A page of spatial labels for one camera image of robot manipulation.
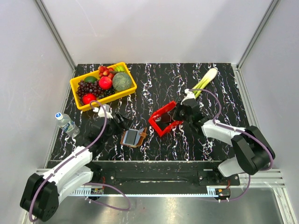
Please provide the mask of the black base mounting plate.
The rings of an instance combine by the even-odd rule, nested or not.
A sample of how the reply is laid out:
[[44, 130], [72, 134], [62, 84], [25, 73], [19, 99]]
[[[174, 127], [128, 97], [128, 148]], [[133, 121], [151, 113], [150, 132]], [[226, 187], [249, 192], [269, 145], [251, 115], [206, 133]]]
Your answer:
[[116, 185], [124, 182], [136, 183], [191, 183], [200, 186], [239, 186], [240, 180], [235, 175], [217, 182], [213, 180], [209, 171], [204, 170], [103, 170], [105, 183]]

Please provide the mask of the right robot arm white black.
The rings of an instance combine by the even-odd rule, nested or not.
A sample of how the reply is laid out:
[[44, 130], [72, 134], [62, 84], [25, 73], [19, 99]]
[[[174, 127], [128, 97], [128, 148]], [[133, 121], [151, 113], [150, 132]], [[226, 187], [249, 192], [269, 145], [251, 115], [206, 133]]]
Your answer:
[[222, 185], [235, 174], [254, 175], [273, 167], [275, 153], [256, 126], [238, 128], [202, 115], [195, 99], [179, 102], [173, 114], [175, 121], [187, 122], [191, 130], [207, 138], [231, 145], [235, 156], [224, 160], [213, 172], [213, 181]]

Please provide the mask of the green cantaloupe melon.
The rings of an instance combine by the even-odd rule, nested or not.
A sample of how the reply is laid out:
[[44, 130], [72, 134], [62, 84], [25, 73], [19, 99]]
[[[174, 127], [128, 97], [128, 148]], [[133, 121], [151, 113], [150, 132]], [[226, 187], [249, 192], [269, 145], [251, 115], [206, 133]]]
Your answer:
[[116, 91], [125, 91], [131, 88], [132, 80], [125, 72], [119, 72], [113, 77], [113, 87]]

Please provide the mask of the light blue credit card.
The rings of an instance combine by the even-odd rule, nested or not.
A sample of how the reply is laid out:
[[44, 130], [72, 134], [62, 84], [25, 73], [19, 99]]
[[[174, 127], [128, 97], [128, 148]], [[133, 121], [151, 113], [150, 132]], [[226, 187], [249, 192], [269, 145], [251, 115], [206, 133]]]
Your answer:
[[124, 143], [127, 145], [135, 145], [135, 140], [137, 136], [137, 131], [133, 129], [129, 129], [126, 132], [126, 137], [124, 138]]

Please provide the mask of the aluminium frame rail front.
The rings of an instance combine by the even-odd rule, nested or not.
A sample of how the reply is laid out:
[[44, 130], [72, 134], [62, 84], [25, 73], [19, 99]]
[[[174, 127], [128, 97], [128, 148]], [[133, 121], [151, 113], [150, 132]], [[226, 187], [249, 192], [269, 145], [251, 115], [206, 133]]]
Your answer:
[[[250, 188], [285, 188], [285, 182], [279, 169], [260, 171], [251, 176]], [[239, 174], [239, 185], [233, 185], [231, 188], [245, 188], [248, 184], [248, 175]]]

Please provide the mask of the red lychee cluster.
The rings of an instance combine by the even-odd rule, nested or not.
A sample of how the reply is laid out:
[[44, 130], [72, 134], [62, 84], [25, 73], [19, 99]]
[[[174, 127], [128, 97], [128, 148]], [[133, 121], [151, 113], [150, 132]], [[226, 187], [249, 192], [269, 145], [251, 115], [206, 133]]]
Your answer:
[[102, 77], [108, 77], [110, 79], [113, 79], [114, 77], [114, 68], [108, 68], [106, 66], [99, 66], [98, 67], [99, 70], [99, 79], [101, 79]]

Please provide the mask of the clear plastic water bottle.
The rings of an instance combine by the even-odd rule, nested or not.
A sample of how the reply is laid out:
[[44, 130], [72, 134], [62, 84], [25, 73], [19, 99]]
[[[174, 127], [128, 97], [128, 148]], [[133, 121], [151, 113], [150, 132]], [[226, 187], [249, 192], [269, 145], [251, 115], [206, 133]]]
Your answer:
[[69, 137], [76, 138], [76, 136], [79, 135], [80, 130], [69, 115], [58, 112], [55, 114], [55, 118], [57, 126]]

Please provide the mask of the black marble pattern mat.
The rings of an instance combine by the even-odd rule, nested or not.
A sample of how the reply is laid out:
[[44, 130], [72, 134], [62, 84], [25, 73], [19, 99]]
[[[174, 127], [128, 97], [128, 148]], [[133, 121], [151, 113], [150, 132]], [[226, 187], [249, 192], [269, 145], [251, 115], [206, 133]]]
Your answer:
[[198, 97], [204, 116], [212, 118], [221, 111], [223, 123], [248, 127], [241, 97], [241, 88], [229, 63], [129, 63], [136, 82], [136, 92], [113, 101], [113, 112], [133, 121], [132, 128], [147, 128], [143, 144], [131, 148], [120, 144], [120, 136], [111, 137], [97, 156], [99, 161], [222, 161], [234, 156], [233, 148], [219, 140], [198, 136], [188, 124], [173, 128], [163, 137], [149, 125], [153, 112], [171, 101], [179, 101], [187, 88], [194, 87], [211, 69], [218, 71], [215, 79]]

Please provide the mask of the yellow plastic fruit tray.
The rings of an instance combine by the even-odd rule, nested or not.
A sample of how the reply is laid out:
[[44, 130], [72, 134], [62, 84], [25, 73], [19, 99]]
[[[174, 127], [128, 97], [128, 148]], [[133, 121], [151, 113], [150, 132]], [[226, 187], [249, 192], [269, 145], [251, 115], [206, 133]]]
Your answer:
[[106, 104], [135, 93], [137, 89], [124, 62], [99, 66], [96, 71], [72, 78], [70, 85], [77, 108], [81, 111], [90, 110], [92, 100]]

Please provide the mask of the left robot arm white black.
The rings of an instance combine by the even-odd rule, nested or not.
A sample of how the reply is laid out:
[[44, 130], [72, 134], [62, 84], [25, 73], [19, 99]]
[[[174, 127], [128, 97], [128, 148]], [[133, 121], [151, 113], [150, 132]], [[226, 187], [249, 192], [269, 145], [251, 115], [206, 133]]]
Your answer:
[[28, 178], [20, 207], [41, 221], [48, 221], [73, 191], [88, 182], [100, 182], [101, 166], [93, 160], [110, 137], [127, 131], [131, 125], [131, 119], [117, 112], [110, 118], [100, 118], [89, 132], [78, 134], [76, 149], [66, 159], [42, 175], [33, 173]]

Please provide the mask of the red apple upper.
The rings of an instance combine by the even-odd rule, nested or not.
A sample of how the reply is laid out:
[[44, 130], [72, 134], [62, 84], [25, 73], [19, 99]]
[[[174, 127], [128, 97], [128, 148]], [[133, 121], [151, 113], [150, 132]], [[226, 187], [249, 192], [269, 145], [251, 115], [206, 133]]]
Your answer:
[[109, 77], [102, 77], [99, 80], [99, 87], [103, 90], [110, 89], [112, 87], [112, 85], [113, 85], [112, 79]]

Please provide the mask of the red apple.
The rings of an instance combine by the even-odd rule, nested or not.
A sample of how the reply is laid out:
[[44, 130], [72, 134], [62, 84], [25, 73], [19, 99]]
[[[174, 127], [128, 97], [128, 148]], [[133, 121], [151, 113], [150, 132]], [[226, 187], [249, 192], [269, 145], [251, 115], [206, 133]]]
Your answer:
[[91, 101], [96, 100], [96, 96], [92, 93], [87, 93], [82, 97], [83, 105], [90, 104]]
[[99, 80], [99, 87], [103, 90], [110, 89], [112, 87], [112, 85], [113, 85], [112, 79], [109, 77], [102, 77]]

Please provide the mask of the red plastic card box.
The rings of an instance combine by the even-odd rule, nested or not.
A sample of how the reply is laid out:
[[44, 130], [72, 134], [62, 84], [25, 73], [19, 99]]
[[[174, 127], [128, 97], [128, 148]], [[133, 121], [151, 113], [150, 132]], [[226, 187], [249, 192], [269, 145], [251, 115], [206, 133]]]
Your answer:
[[182, 121], [177, 121], [172, 118], [172, 112], [174, 112], [176, 105], [177, 103], [175, 101], [171, 101], [155, 111], [149, 118], [149, 124], [160, 137], [169, 133], [173, 128], [183, 123]]

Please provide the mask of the green celery stalk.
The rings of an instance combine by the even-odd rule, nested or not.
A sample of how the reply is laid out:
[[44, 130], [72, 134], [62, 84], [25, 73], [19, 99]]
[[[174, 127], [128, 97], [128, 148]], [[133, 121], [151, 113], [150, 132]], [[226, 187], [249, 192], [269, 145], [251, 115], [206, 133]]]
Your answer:
[[203, 78], [193, 87], [193, 89], [204, 89], [212, 80], [216, 77], [218, 70], [216, 68], [211, 68], [203, 76]]

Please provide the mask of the red apple lower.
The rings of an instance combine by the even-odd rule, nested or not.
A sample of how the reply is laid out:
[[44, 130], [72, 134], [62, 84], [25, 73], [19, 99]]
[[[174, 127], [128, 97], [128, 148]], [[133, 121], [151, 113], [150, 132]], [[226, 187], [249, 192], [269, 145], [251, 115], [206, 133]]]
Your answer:
[[87, 93], [82, 97], [83, 105], [90, 104], [91, 101], [96, 100], [96, 96], [92, 93]]

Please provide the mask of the brown leather card holder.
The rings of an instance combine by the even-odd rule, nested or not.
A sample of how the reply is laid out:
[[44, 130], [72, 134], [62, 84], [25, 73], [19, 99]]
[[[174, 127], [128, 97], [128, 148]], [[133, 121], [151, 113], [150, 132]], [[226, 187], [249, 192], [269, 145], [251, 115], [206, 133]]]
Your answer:
[[124, 131], [121, 137], [121, 145], [133, 148], [141, 146], [147, 136], [146, 132], [146, 127], [140, 130], [128, 129], [127, 131]]

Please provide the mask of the dark green avocado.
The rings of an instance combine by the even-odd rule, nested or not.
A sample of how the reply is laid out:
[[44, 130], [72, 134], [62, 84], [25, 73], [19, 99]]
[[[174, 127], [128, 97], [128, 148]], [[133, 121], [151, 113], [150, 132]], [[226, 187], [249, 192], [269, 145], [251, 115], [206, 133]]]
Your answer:
[[85, 79], [84, 79], [84, 82], [85, 83], [95, 83], [97, 81], [97, 78], [96, 77], [93, 77], [93, 76], [87, 76]]

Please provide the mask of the dark purple grape bunch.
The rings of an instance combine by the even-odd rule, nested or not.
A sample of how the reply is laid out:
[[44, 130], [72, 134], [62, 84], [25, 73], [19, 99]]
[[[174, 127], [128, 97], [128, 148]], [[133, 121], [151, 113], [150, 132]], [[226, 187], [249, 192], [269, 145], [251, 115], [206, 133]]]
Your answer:
[[87, 93], [92, 93], [96, 96], [96, 100], [100, 100], [106, 97], [109, 97], [113, 94], [115, 94], [115, 90], [113, 87], [111, 87], [108, 90], [103, 90], [99, 87], [99, 82], [96, 81], [95, 83], [85, 83], [83, 80], [81, 80], [78, 83], [78, 88], [76, 91], [76, 94], [79, 99], [79, 103], [83, 105], [82, 102], [82, 97], [87, 94]]

